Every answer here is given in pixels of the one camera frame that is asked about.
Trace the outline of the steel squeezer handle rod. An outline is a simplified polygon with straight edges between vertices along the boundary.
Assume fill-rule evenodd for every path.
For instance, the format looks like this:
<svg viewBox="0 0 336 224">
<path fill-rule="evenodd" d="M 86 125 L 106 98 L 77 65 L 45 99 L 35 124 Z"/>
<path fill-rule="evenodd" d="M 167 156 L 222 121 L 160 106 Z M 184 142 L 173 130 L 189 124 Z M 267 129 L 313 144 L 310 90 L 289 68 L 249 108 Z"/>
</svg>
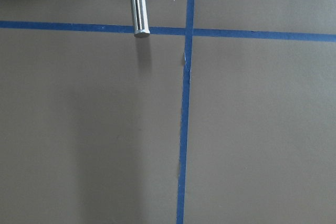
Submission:
<svg viewBox="0 0 336 224">
<path fill-rule="evenodd" d="M 150 35 L 146 0 L 131 0 L 131 11 L 136 38 L 145 38 Z"/>
</svg>

